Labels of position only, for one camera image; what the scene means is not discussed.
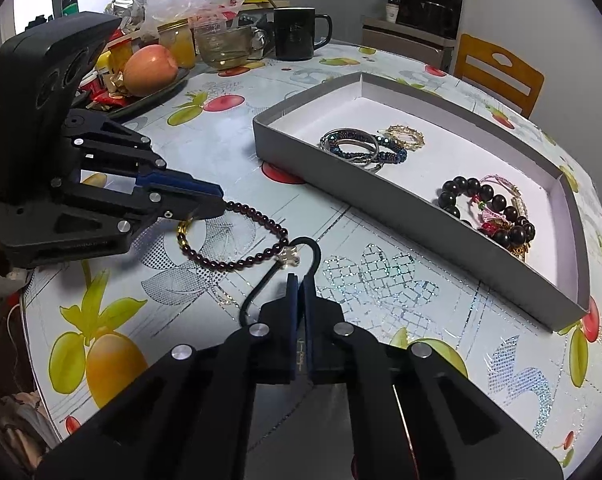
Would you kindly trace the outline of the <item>gold and silver bangles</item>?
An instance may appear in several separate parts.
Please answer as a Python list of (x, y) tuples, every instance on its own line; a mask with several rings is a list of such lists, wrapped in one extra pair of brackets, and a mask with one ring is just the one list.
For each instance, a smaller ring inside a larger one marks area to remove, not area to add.
[(397, 166), (408, 155), (425, 146), (425, 136), (405, 125), (391, 125), (370, 133), (358, 128), (339, 128), (326, 132), (317, 147), (371, 174), (385, 166)]

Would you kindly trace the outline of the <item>orange apple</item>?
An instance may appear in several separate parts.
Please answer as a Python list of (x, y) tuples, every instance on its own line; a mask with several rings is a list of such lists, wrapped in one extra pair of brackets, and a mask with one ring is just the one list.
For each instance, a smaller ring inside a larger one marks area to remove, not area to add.
[(179, 66), (172, 53), (161, 44), (150, 44), (127, 61), (123, 84), (133, 96), (150, 96), (171, 84), (178, 72)]

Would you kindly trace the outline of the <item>honey glass jar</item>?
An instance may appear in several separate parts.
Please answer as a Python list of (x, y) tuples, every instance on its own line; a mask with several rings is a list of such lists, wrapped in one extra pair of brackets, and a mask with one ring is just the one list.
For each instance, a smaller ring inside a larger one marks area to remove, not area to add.
[(193, 34), (187, 18), (158, 27), (159, 41), (169, 50), (179, 67), (191, 70), (196, 65), (196, 50)]

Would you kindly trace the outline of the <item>glass teacup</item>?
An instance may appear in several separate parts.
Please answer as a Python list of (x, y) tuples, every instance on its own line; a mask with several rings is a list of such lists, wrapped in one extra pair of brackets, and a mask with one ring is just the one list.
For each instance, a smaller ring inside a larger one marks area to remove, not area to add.
[(267, 43), (267, 35), (255, 26), (198, 29), (195, 43), (205, 64), (214, 70), (229, 70), (261, 52)]

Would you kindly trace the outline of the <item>green bottle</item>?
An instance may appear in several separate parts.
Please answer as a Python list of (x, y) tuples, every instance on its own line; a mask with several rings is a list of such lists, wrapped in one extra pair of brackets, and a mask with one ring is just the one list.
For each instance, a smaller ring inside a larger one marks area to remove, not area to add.
[(61, 12), (63, 16), (78, 13), (77, 0), (62, 0), (61, 6)]

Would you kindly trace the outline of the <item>clear plastic bag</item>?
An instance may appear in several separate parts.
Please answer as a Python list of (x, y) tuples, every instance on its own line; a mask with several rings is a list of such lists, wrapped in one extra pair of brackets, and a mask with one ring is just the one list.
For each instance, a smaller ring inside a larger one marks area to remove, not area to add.
[(104, 13), (121, 20), (124, 34), (156, 37), (167, 24), (225, 22), (235, 18), (245, 0), (112, 0)]

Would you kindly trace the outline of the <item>black ceramic mug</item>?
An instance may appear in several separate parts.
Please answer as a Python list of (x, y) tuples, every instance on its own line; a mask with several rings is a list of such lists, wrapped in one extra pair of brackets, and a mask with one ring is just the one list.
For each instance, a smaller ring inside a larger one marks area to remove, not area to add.
[[(327, 24), (327, 35), (318, 44), (315, 42), (317, 20)], [(327, 46), (333, 38), (333, 19), (327, 14), (317, 14), (314, 8), (277, 8), (274, 10), (274, 35), (277, 60), (308, 61), (317, 49)]]

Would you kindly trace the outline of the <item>grey shallow cardboard tray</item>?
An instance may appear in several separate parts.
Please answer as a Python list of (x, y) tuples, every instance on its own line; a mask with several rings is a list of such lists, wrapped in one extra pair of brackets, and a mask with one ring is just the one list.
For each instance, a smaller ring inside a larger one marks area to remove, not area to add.
[[(375, 133), (393, 125), (415, 128), (425, 144), (405, 162), (374, 174), (318, 145), (333, 129)], [(490, 120), (441, 96), (355, 73), (268, 108), (255, 116), (253, 131), (261, 159), (460, 266), (550, 330), (588, 313), (586, 237), (566, 176)], [(536, 228), (525, 259), (511, 256), (435, 201), (445, 181), (485, 174), (510, 180), (524, 196)]]

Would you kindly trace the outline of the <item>grey low cabinet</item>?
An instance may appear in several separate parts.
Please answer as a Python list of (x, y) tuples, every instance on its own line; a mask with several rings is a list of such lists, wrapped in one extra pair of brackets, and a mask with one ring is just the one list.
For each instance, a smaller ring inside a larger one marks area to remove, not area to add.
[(456, 40), (377, 18), (363, 18), (362, 44), (365, 47), (415, 58), (448, 72), (453, 61)]

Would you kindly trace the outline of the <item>white paper cup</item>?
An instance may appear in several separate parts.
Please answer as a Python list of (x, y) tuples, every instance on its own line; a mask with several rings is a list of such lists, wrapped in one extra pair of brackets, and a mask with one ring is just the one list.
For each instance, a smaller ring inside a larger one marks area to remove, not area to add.
[(399, 6), (395, 3), (386, 4), (386, 21), (389, 23), (395, 23), (397, 21), (397, 14), (399, 13)]

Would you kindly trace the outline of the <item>black water dispenser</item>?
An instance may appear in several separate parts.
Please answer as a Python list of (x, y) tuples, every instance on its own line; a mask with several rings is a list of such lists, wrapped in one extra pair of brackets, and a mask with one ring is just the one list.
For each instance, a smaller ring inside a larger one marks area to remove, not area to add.
[(397, 24), (445, 39), (458, 38), (463, 0), (388, 0), (397, 6)]

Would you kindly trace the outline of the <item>wooden chair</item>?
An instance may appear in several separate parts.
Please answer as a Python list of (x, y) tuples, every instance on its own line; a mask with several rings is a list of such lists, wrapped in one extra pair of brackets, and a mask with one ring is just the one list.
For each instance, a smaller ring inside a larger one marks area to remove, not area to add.
[(529, 118), (538, 102), (544, 75), (507, 49), (463, 34), (458, 43), (454, 76), (490, 90)]

